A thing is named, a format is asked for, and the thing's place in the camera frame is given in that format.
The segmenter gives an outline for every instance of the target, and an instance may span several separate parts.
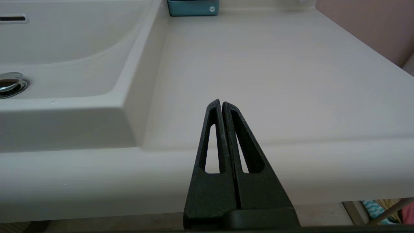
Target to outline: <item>pink object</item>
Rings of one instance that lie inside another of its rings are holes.
[[[402,222],[404,224],[414,224],[414,202],[404,206],[401,212]]]

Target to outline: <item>sink drain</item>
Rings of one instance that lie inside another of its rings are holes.
[[[29,85],[29,81],[23,78],[23,74],[9,72],[0,74],[0,99],[15,96],[24,91]]]

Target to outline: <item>white countertop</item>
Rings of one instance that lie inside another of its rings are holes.
[[[315,9],[172,18],[142,147],[1,154],[0,221],[182,211],[216,98],[294,204],[411,197],[413,89]]]

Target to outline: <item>bathroom vanity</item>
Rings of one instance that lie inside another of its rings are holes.
[[[315,1],[221,0],[213,17],[170,17],[163,0],[0,9],[28,18],[0,24],[0,73],[30,80],[0,100],[1,222],[181,212],[217,98],[293,204],[414,196],[413,77]]]

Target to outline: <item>teal box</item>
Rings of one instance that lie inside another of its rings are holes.
[[[168,0],[171,16],[203,16],[219,13],[219,0]]]

